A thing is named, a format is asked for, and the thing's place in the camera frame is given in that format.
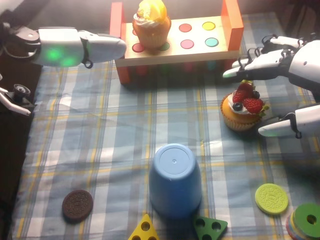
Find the robotic hand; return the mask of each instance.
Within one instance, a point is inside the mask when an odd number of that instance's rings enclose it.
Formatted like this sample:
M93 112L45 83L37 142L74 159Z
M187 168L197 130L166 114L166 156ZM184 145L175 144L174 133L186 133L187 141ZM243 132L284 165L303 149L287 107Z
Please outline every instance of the robotic hand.
M262 39L262 43L263 48L254 50L256 58L250 56L249 49L247 58L239 58L232 64L232 69L224 72L226 82L284 76L296 86L320 92L320 40L315 40L315 35L311 35L310 41L272 35ZM320 134L320 104L290 112L279 118L279 122L260 127L258 132L266 137L295 134L298 139L302 135Z
M24 49L24 56L11 53L10 44ZM49 67L72 67L83 63L90 69L94 63L123 57L126 49L123 40L108 34L77 31L72 27L43 27L34 31L25 26L12 28L7 22L0 22L0 55L5 53L17 61ZM14 85L13 92L0 88L0 103L10 111L29 116L35 107L27 100L29 94L30 90L20 84Z

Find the white frosting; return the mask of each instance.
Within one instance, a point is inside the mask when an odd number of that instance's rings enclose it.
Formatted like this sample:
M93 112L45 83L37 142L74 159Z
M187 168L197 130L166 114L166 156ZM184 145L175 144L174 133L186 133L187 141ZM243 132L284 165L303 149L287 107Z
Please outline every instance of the white frosting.
M136 24L144 27L144 28L155 28L160 23L157 21L151 21L148 19L144 19L143 17L139 17L137 14L133 16L133 19L135 20Z
M230 94L228 96L228 104L229 104L229 107L231 108L232 112L236 113L236 114L251 114L246 108L245 106L242 107L242 110L240 111L235 111L234 108L232 107L234 105L234 101L232 101L232 98L234 97L236 91L234 91L232 94Z

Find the green triangle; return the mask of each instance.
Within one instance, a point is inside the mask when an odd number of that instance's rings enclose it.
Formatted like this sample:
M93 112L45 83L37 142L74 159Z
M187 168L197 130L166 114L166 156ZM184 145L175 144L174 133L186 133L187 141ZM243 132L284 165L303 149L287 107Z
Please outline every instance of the green triangle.
M192 223L199 240L218 240L228 226L226 221L203 216L194 217Z

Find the blue plaid fabric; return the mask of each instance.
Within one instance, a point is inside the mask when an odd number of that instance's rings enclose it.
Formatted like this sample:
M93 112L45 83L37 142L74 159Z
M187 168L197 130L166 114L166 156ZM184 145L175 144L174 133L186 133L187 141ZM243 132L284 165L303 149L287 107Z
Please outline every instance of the blue plaid fabric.
M282 35L274 13L244 15L242 52ZM149 202L148 172L155 152L188 146L201 169L199 214L228 222L226 240L290 239L286 218L307 202L320 203L320 139L265 138L229 130L220 112L237 84L216 84L214 73L151 73L136 87L119 83L113 62L44 67L29 134L13 224L15 240L126 240L145 213L160 240L194 240L188 221L162 219ZM268 119L314 103L284 77L255 82L269 103ZM284 188L287 211L267 216L255 203L264 183ZM65 223L62 202L84 189L94 201L80 224Z

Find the yellow triangle block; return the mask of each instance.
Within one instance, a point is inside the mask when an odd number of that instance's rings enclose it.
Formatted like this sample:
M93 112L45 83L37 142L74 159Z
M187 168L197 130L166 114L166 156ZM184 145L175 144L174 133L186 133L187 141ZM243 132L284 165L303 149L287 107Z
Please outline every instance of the yellow triangle block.
M128 240L159 240L148 214L143 216Z

